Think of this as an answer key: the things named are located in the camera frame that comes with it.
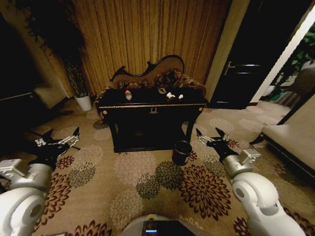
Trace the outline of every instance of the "striped curtain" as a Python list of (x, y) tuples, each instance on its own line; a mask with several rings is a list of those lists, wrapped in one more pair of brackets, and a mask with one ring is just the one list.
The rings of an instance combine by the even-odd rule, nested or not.
[(122, 65), (132, 74), (147, 61), (180, 55), (185, 73), (204, 83), (230, 0), (75, 0), (86, 47), (84, 72), (91, 94)]

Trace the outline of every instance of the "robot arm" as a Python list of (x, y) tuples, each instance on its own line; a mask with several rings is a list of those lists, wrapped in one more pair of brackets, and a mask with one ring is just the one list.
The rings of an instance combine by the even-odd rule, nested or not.
[(305, 236), (301, 227), (285, 213), (273, 183), (252, 173), (252, 163), (260, 154), (255, 149), (247, 149), (238, 155), (227, 146), (228, 136), (222, 130), (216, 130), (219, 138), (203, 136), (197, 130), (198, 140), (219, 154), (233, 193), (248, 216), (250, 233), (253, 236)]
[(45, 209), (51, 173), (58, 156), (79, 141), (79, 128), (72, 136), (53, 140), (52, 130), (36, 140), (38, 157), (29, 166), (20, 159), (0, 162), (0, 175), (11, 180), (10, 190), (0, 195), (0, 235), (30, 236)]

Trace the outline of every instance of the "black console table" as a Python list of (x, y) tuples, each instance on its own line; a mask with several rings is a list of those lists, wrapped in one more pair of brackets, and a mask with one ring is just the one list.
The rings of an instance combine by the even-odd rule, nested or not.
[[(167, 89), (176, 95), (169, 100), (157, 89), (131, 89), (128, 101), (123, 89), (109, 89), (97, 109), (110, 127), (114, 152), (168, 150), (178, 140), (190, 142), (197, 117), (207, 100), (191, 88)], [(186, 134), (182, 130), (188, 121)]]

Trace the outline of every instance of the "beige sofa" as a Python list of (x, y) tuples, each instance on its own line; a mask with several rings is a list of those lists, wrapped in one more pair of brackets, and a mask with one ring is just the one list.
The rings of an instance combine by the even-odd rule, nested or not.
[(288, 160), (315, 177), (315, 95), (284, 124), (266, 126), (262, 134)]

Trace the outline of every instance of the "wastebasket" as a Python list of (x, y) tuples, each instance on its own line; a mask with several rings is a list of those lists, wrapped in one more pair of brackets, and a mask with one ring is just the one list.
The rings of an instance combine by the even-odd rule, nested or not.
[(187, 164), (189, 156), (192, 152), (191, 145), (185, 140), (180, 140), (175, 143), (172, 160), (176, 165), (184, 166)]

